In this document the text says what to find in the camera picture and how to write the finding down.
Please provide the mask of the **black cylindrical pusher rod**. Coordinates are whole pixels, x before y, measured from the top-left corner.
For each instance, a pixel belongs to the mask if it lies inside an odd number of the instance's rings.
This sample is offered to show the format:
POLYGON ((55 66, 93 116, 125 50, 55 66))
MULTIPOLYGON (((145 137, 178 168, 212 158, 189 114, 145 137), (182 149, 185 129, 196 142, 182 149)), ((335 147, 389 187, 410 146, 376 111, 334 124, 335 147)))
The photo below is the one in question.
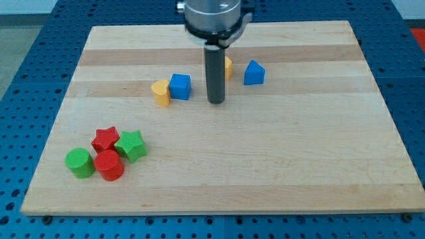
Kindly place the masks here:
POLYGON ((204 47, 207 99, 221 104, 225 99, 225 51, 215 45, 204 47))

